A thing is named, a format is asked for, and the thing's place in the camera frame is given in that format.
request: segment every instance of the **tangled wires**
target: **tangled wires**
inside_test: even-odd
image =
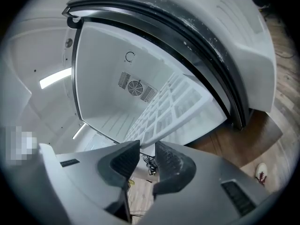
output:
[[[143,159],[147,165],[149,175],[156,174],[156,169],[158,166],[155,164],[154,157],[147,155],[146,157],[143,157]]]

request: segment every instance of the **fluorescent light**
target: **fluorescent light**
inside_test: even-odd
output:
[[[75,135],[73,136],[73,139],[75,139],[77,137],[77,135],[80,133],[80,131],[84,128],[84,126],[86,125],[86,123],[84,123],[80,129],[78,129],[77,133],[75,133]]]
[[[50,75],[49,77],[42,79],[41,81],[39,81],[39,84],[41,85],[41,88],[44,89],[45,87],[48,87],[52,83],[57,82],[58,80],[63,79],[70,75],[71,75],[71,68],[67,68],[65,70],[62,70],[60,72]]]

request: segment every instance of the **white sneaker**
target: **white sneaker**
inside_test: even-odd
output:
[[[255,178],[258,180],[258,182],[260,184],[262,184],[264,186],[267,176],[268,176],[268,168],[267,168],[266,164],[260,163],[257,166]]]

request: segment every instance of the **ceiling light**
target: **ceiling light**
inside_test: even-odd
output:
[[[41,81],[39,81],[39,84],[41,85],[41,88],[44,89],[45,87],[48,87],[52,83],[57,82],[58,80],[63,79],[70,75],[71,75],[71,68],[67,68],[65,70],[62,70],[60,72],[50,75],[49,77],[42,79]]]
[[[78,129],[77,133],[75,133],[75,135],[73,136],[73,139],[75,139],[77,137],[77,135],[80,133],[80,131],[84,128],[84,126],[86,125],[86,123],[84,123],[80,129]]]

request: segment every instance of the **fan vent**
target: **fan vent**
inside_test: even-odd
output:
[[[154,97],[155,94],[156,94],[156,92],[155,92],[154,89],[152,89],[151,87],[147,87],[147,89],[145,90],[145,92],[141,96],[141,100],[148,103],[148,102],[151,101],[151,99]]]
[[[139,96],[143,92],[143,86],[140,84],[140,81],[131,81],[128,84],[128,91],[133,96]]]
[[[130,79],[130,75],[128,73],[122,72],[118,85],[122,89],[125,89],[128,84],[129,79]]]

